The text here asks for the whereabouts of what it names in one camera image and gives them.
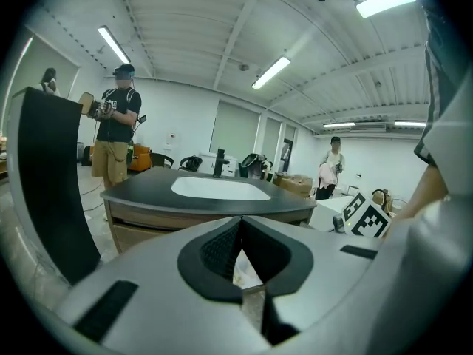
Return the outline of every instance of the cardboard box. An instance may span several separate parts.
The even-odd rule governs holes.
[[[291,175],[282,174],[280,172],[277,172],[275,175],[276,175],[276,178],[273,180],[273,184],[276,184],[277,186],[280,186],[282,179],[291,179],[292,178]]]
[[[279,188],[283,188],[286,191],[292,192],[295,195],[307,198],[309,197],[310,190],[312,189],[313,179],[304,175],[294,175],[293,177],[281,177],[279,179]]]

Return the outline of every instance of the table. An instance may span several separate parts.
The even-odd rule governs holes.
[[[173,231],[224,217],[257,215],[284,223],[308,223],[316,202],[303,199],[263,180],[222,177],[256,186],[269,200],[219,200],[186,197],[171,190],[182,176],[212,179],[209,175],[153,167],[129,178],[101,197],[119,253],[133,245]]]

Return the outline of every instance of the office chair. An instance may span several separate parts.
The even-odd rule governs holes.
[[[167,155],[157,154],[156,152],[152,152],[150,155],[151,155],[151,163],[153,167],[164,167],[165,160],[167,160],[171,164],[171,167],[174,164],[174,159],[170,158]]]
[[[184,169],[186,171],[197,172],[197,170],[199,169],[201,164],[202,164],[202,158],[196,157],[196,156],[187,157],[187,158],[184,158],[180,161],[179,169]]]

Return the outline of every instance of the black tabletop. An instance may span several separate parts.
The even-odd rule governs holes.
[[[211,175],[153,167],[130,177],[117,186],[102,192],[101,197],[125,205],[163,212],[192,214],[274,214],[311,209],[315,201],[306,200],[264,180],[222,177],[224,180],[251,184],[271,197],[270,200],[218,200],[186,197],[171,190],[176,179],[183,176],[212,178]]]

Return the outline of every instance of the black rubber pad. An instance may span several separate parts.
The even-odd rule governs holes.
[[[376,254],[378,253],[375,250],[369,250],[368,248],[361,248],[355,246],[344,246],[340,248],[341,252],[346,252],[347,254],[355,255],[356,257],[364,257],[366,259],[375,259]]]
[[[100,342],[137,289],[138,285],[134,283],[117,281],[75,324],[75,330]]]

